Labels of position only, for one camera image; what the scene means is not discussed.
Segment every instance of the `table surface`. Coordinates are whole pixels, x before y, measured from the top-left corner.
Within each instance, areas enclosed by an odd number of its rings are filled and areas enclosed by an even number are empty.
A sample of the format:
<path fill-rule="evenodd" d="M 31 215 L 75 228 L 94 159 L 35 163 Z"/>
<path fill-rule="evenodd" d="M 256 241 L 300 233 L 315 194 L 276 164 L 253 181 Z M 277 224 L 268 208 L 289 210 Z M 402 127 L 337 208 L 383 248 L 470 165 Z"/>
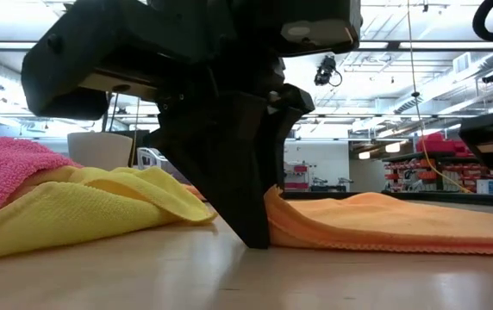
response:
<path fill-rule="evenodd" d="M 32 308 L 493 309 L 493 257 L 250 250 L 218 219 L 0 258 L 0 309 Z"/>

